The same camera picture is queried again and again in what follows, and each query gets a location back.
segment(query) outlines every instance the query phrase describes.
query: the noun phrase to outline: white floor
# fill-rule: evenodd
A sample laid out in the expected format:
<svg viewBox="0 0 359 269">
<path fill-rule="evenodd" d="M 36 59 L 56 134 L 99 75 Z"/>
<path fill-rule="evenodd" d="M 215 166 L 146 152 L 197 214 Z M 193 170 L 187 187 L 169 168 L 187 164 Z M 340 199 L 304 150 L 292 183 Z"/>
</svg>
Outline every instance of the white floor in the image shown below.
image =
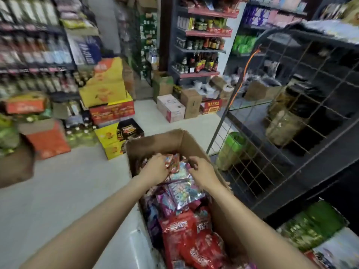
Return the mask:
<svg viewBox="0 0 359 269">
<path fill-rule="evenodd" d="M 216 114 L 208 114 L 169 124 L 153 100 L 136 101 L 135 112 L 135 120 L 146 136 L 182 128 L 204 150 L 220 121 Z M 37 162 L 34 178 L 0 189 L 0 269 L 18 268 L 39 247 L 129 179 L 126 155 L 107 161 L 100 145 Z M 135 207 L 96 268 L 155 268 L 149 261 L 144 235 L 137 230 L 140 222 Z"/>
</svg>

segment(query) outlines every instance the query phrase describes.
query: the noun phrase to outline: hand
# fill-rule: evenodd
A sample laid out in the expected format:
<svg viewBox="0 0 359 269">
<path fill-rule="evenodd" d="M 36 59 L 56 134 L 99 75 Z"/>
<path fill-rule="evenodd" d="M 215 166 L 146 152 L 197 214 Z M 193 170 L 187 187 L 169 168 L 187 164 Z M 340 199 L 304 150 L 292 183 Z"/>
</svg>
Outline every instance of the hand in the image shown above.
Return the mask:
<svg viewBox="0 0 359 269">
<path fill-rule="evenodd" d="M 190 161 L 197 166 L 197 170 L 191 168 L 189 172 L 201 189 L 210 193 L 211 190 L 222 186 L 211 163 L 199 157 L 190 157 Z"/>
<path fill-rule="evenodd" d="M 148 188 L 163 182 L 168 176 L 168 170 L 165 166 L 166 156 L 156 154 L 140 171 L 139 176 L 146 182 Z"/>
</svg>

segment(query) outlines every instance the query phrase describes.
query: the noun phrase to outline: open cardboard box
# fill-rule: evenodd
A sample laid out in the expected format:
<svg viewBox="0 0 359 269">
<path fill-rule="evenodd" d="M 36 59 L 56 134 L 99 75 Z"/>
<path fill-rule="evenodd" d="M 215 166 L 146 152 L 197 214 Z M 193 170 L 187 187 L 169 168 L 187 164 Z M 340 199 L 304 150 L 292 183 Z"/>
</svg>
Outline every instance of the open cardboard box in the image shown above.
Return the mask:
<svg viewBox="0 0 359 269">
<path fill-rule="evenodd" d="M 205 158 L 208 162 L 210 162 L 210 158 L 197 144 L 193 136 L 188 131 L 182 129 L 175 129 L 162 134 L 152 135 L 136 140 L 129 140 L 125 144 L 125 149 L 132 177 L 136 175 L 136 160 L 144 157 L 150 157 L 156 153 L 180 153 L 187 158 L 190 156 L 197 156 Z M 219 181 L 230 192 L 230 188 L 219 173 L 218 169 L 216 167 L 214 169 Z M 224 240 L 228 256 L 232 260 L 238 258 L 243 260 L 242 257 L 246 257 L 245 249 L 241 245 L 240 239 L 229 225 L 225 213 L 222 212 L 214 199 L 210 204 L 210 210 L 213 230 Z"/>
</svg>

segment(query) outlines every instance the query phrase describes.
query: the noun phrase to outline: wire mesh rack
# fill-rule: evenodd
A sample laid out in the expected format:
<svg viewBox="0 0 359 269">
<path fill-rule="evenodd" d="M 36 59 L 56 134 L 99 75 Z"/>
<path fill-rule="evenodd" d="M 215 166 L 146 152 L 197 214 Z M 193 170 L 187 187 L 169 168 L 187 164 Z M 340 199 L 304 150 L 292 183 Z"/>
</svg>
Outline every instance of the wire mesh rack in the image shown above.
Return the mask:
<svg viewBox="0 0 359 269">
<path fill-rule="evenodd" d="M 359 48 L 275 29 L 257 49 L 260 77 L 242 74 L 207 153 L 236 197 L 264 218 L 359 158 L 346 141 L 350 130 L 359 133 Z M 280 85 L 258 84 L 268 77 Z"/>
</svg>

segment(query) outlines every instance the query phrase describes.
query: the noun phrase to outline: person's right hand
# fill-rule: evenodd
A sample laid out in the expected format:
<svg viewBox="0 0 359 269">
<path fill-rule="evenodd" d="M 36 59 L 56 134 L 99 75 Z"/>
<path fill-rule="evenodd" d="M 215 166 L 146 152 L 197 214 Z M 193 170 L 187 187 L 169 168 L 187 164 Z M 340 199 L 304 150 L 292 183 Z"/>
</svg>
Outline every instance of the person's right hand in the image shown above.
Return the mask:
<svg viewBox="0 0 359 269">
<path fill-rule="evenodd" d="M 211 190 L 222 186 L 211 163 L 206 161 L 204 158 L 199 157 L 190 157 L 190 160 L 197 166 L 197 170 L 191 168 L 189 172 L 201 189 L 210 192 Z"/>
</svg>

